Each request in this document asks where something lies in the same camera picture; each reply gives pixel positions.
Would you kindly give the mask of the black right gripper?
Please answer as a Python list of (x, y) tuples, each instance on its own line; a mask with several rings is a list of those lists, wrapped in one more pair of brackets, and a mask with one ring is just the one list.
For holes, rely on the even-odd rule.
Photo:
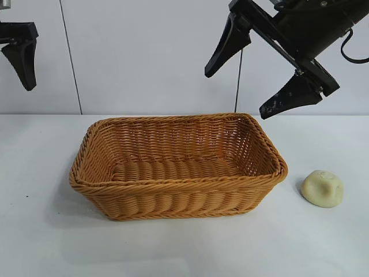
[(254, 1), (232, 1), (219, 43), (205, 66), (212, 77), (251, 43), (255, 31), (296, 69), (296, 75), (260, 108), (262, 119), (318, 104), (339, 85), (316, 57), (357, 23), (357, 1), (278, 1), (275, 16)]

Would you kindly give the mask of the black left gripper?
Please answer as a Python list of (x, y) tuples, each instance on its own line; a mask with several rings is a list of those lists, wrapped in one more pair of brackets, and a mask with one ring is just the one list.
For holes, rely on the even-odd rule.
[(34, 22), (1, 22), (1, 44), (8, 44), (1, 51), (27, 91), (36, 86), (35, 50), (38, 36)]

